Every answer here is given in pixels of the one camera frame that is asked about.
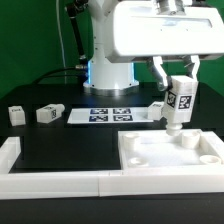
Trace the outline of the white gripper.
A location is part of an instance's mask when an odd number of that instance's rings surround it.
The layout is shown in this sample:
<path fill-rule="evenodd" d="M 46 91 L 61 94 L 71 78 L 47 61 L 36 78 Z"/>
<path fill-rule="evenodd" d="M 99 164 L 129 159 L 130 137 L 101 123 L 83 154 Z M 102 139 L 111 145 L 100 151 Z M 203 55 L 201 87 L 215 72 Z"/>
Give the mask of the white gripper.
<path fill-rule="evenodd" d="M 200 58 L 222 55 L 224 22 L 215 8 L 187 7 L 183 15 L 161 15 L 150 1 L 123 1 L 105 19 L 105 57 L 113 63 L 150 57 L 147 67 L 159 91 L 172 87 L 162 57 L 177 60 L 184 56 L 186 75 L 196 80 Z"/>

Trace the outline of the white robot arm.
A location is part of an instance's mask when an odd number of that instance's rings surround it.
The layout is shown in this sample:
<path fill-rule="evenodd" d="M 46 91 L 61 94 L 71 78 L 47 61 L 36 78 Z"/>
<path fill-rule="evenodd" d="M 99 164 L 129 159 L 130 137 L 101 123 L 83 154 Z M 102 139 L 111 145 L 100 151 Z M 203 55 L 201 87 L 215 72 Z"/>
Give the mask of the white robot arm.
<path fill-rule="evenodd" d="M 201 0 L 74 0 L 69 17 L 88 10 L 93 56 L 80 57 L 84 88 L 99 95 L 123 95 L 138 86 L 133 64 L 145 62 L 158 89 L 171 88 L 164 62 L 182 61 L 195 79 L 202 60 L 224 55 L 224 21 Z"/>

